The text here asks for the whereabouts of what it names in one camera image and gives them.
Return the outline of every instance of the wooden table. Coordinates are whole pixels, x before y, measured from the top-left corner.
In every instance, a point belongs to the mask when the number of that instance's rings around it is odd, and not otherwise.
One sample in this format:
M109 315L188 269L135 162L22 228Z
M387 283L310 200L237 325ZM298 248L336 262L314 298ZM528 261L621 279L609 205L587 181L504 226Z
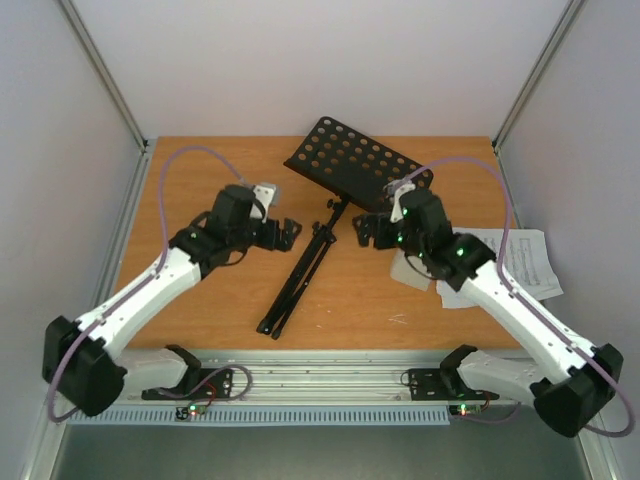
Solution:
M360 248L347 208L334 232L331 248L278 341L256 333L318 220L326 222L332 195L282 166L301 137L202 137L159 139L140 201L118 288L146 268L161 250L156 192L167 157L180 147L200 144L225 155L248 181L277 184L280 203L270 211L303 225L288 253L249 250L232 268L217 269L184 293L147 324L131 347L177 343L203 349L449 349L462 343L483 348L514 348L518 344L480 308L444 310L435 285L424 293L391 280L394 250ZM381 137L384 145L419 162L448 156L473 156L497 167L488 138ZM464 164L434 169L433 191L440 195L454 226L499 227L503 223L502 193L484 170ZM169 235L210 209L218 191L234 183L216 158L188 153L174 162L165 185Z

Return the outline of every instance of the white wall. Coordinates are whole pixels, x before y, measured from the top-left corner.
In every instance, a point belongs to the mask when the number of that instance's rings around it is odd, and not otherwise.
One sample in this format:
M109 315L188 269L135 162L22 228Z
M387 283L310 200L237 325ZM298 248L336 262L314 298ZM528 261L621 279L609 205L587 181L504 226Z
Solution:
M76 0L148 137L497 133L566 0Z
M0 476L18 477L46 391L44 329L85 311L137 158L55 2L0 15Z
M625 356L640 413L640 3L588 2L503 150L527 227L545 230L565 295L550 308ZM618 400L604 410L620 429ZM640 432L616 440L638 478Z

